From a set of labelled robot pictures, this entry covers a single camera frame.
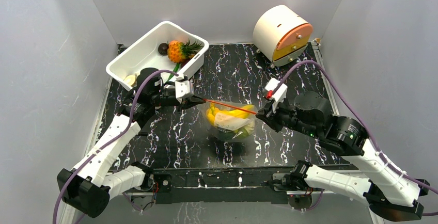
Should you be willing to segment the yellow toy banana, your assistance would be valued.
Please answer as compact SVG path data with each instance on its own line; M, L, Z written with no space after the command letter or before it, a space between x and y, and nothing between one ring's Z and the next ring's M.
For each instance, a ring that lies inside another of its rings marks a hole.
M211 104L206 110L206 117L214 127L234 131L250 123L251 111L255 111L254 105L245 105L240 109L220 110Z

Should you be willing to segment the clear zip bag orange zipper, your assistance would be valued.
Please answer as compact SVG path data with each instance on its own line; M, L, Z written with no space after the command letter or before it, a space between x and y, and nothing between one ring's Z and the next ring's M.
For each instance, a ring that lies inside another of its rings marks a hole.
M206 100L197 106L211 136L223 142L242 142L256 129L258 107L220 100Z

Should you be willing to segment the light green toy cabbage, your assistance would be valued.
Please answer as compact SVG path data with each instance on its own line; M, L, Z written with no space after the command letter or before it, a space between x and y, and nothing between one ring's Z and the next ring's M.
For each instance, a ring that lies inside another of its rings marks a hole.
M236 139L243 139L248 137L254 132L254 128L250 126L245 126L237 130L234 138Z

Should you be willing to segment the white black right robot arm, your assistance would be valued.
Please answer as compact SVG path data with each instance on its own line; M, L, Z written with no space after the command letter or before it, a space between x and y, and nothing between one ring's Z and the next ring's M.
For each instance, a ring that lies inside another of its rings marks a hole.
M428 182L412 182L394 172L390 161L374 148L366 129L352 118L334 115L329 100L312 91L299 94L293 104L270 99L256 117L277 132L286 127L316 138L320 147L364 174L356 178L298 161L289 174L274 174L267 181L270 187L277 191L329 190L366 204L373 213L393 222L424 216L418 198L427 195Z

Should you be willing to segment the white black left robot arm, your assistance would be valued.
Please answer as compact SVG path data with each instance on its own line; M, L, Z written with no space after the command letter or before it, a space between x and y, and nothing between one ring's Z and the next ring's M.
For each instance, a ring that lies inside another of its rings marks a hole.
M96 218L115 196L132 188L149 191L155 185L153 169L133 162L126 169L108 174L119 154L161 107L189 109L205 100L194 93L193 83L183 74L156 68L142 69L136 86L129 90L110 126L99 141L72 169L57 175L59 195L53 211L57 222L61 202Z

